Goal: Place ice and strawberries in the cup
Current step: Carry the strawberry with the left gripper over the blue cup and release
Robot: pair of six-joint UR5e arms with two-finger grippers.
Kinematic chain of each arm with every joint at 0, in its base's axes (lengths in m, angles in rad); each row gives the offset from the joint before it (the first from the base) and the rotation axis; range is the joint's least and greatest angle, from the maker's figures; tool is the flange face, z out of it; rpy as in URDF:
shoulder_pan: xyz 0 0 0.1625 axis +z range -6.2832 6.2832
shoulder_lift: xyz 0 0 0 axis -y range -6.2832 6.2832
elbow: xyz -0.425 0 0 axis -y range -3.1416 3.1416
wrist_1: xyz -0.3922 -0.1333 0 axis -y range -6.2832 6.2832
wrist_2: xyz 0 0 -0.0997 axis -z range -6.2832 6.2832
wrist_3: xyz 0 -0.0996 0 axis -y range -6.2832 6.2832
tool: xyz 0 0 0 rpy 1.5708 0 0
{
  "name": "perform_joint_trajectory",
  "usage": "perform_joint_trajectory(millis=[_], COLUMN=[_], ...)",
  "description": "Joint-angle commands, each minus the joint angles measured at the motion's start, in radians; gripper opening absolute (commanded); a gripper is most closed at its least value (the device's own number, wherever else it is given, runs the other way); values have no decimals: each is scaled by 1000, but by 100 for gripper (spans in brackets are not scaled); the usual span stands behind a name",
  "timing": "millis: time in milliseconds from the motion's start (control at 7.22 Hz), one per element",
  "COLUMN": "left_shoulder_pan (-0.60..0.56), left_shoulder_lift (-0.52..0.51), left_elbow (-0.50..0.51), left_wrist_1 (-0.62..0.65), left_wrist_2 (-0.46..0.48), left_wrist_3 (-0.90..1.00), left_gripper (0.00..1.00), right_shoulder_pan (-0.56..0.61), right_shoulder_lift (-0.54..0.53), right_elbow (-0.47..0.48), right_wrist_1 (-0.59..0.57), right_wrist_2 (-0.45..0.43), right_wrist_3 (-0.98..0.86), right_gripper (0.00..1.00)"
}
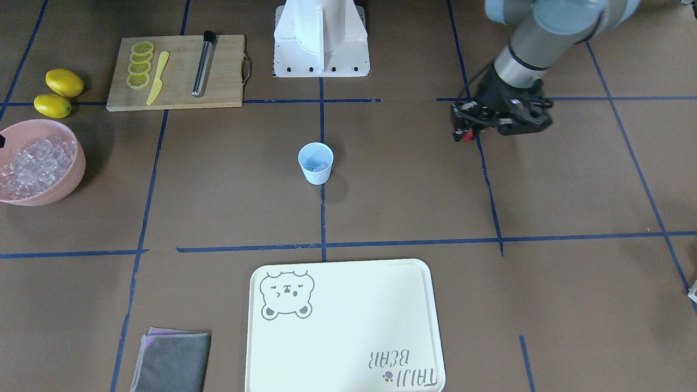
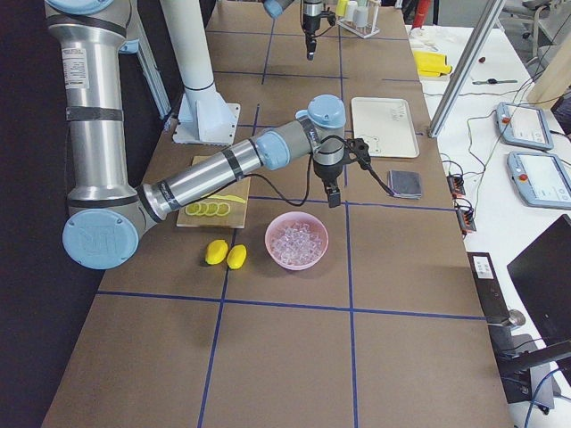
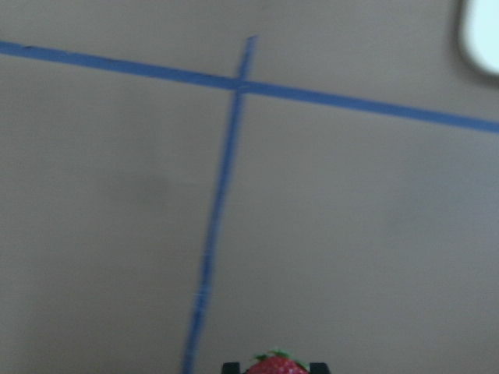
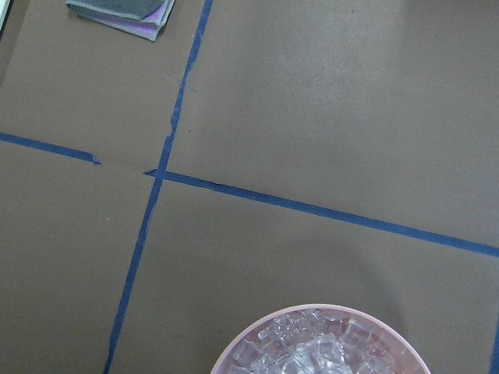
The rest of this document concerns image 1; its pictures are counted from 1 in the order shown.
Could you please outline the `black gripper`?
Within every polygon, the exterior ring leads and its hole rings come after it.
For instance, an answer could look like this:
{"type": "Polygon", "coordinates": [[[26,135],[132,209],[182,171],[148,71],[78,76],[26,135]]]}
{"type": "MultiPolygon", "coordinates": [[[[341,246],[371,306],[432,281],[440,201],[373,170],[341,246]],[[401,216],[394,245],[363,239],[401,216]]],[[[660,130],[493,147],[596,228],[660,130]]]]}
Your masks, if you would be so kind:
{"type": "Polygon", "coordinates": [[[554,102],[545,95],[543,81],[536,79],[532,87],[512,87],[498,77],[493,64],[478,72],[483,78],[473,100],[454,102],[451,122],[455,142],[461,142],[463,131],[473,129],[476,141],[486,129],[493,127],[501,136],[520,136],[542,132],[553,123],[550,109],[554,102]]]}

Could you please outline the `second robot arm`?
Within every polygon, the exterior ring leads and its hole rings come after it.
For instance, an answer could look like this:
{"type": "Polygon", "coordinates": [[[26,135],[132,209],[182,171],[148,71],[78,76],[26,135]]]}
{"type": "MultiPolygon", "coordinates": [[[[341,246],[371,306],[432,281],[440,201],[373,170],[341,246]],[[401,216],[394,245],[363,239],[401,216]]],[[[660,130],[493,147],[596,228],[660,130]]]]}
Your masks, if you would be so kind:
{"type": "MultiPolygon", "coordinates": [[[[473,97],[451,105],[453,139],[470,142],[489,127],[501,136],[552,123],[543,77],[572,45],[613,29],[637,1],[486,1],[488,19],[516,30],[480,70],[473,97]]],[[[276,8],[272,72],[277,77],[369,74],[364,9],[353,1],[287,1],[276,8]]],[[[107,109],[112,112],[241,107],[249,64],[242,35],[125,38],[107,109]]]]}

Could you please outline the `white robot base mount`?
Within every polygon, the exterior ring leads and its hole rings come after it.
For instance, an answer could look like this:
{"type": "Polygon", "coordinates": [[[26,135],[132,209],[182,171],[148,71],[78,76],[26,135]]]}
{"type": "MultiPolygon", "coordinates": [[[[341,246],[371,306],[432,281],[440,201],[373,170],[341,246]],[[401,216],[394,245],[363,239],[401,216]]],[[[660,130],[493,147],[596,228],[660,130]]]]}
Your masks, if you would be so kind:
{"type": "Polygon", "coordinates": [[[365,77],[365,11],[354,1],[286,1],[276,7],[272,72],[279,78],[365,77]]]}

